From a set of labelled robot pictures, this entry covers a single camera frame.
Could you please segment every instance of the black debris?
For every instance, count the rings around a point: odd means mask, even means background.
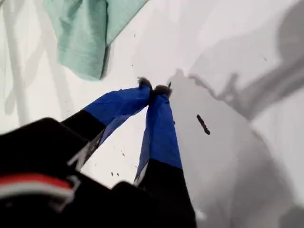
[[[210,131],[208,130],[208,128],[207,128],[207,126],[205,125],[205,122],[203,121],[203,119],[201,118],[201,116],[200,116],[200,115],[197,115],[196,118],[198,119],[200,125],[203,127],[205,133],[206,133],[207,135],[209,135],[209,134],[210,134]]]

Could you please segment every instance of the white surface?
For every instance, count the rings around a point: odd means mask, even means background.
[[[151,0],[111,45],[107,75],[88,82],[56,62],[41,0],[6,0],[0,130],[45,116],[63,120],[106,92],[136,86],[138,76],[154,86],[172,81],[185,178],[204,215],[199,224],[294,227],[285,221],[304,199],[303,15],[299,0]],[[109,187],[132,182],[145,112],[115,131],[83,172]]]

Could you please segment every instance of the red stripe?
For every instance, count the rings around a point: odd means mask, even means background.
[[[71,189],[71,186],[67,182],[39,173],[23,173],[0,177],[0,185],[33,181],[56,185],[65,189]]]

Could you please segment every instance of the green towel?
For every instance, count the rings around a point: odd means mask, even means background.
[[[58,62],[99,79],[105,50],[147,0],[44,0],[57,37]]]

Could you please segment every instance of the fabric fold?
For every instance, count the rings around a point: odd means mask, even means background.
[[[147,0],[44,0],[58,62],[77,76],[101,77],[105,50]]]

